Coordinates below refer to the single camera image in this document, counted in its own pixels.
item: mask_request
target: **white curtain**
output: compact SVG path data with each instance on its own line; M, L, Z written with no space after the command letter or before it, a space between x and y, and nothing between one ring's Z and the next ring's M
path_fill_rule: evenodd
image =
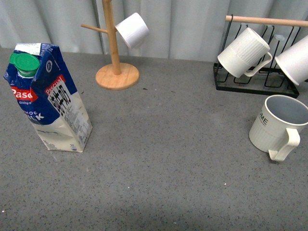
M129 50L117 36L120 55L213 62L220 51L226 15L308 19L307 0L113 0L115 23L134 12L146 22L150 35ZM0 0L0 46L46 42L62 51L109 54L105 34L82 28L105 28L101 0ZM261 32L262 28L252 25ZM289 29L277 33L287 35ZM307 35L301 29L298 39ZM235 35L236 29L230 31Z

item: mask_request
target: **white mug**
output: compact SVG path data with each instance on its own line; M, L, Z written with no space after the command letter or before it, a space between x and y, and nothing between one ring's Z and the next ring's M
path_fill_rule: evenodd
M140 46L144 38L150 34L148 27L138 13L133 13L115 27L130 49Z
M248 27L224 49L218 56L218 60L234 77L239 78L243 74L251 77L272 60L269 47L267 42L257 32ZM269 58L261 62L251 72L247 72L265 54Z
M285 75L299 85L308 79L308 36L275 57Z
M258 149L271 160L283 161L299 145L299 132L308 125L308 107L285 95L269 96L249 132Z

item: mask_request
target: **green bottle cap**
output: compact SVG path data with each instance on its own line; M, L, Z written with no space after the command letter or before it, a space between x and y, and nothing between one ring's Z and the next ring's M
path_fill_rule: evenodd
M39 67L38 58L28 53L11 54L10 63L15 65L23 77L33 77Z

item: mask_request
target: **mug handle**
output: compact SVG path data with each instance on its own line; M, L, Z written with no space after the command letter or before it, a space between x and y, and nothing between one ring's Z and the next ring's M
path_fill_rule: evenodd
M288 133L288 143L285 144L279 151L269 150L271 160L284 161L287 155L299 145L300 137L298 131L293 128L286 128Z
M251 72L245 72L244 75L246 75L248 77L254 76L262 67L264 67L266 64L268 64L273 59L273 56L269 52L267 52L266 54L269 56L269 59L264 60L263 62L261 62Z

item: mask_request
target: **wooden pole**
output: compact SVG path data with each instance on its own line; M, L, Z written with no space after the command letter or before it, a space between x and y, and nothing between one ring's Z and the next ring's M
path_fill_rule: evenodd
M116 42L116 27L115 27L112 3L110 0L102 0L102 3L103 3L104 16L108 32L107 34L111 52L111 61L113 64L114 74L118 76L121 74L121 68L120 68L119 52Z
M254 24L265 24L265 25L279 25L279 26L299 26L308 27L308 21L300 20L289 20L289 19L277 19L277 18L254 18L254 17L242 17L227 15L226 21L238 23L254 23Z

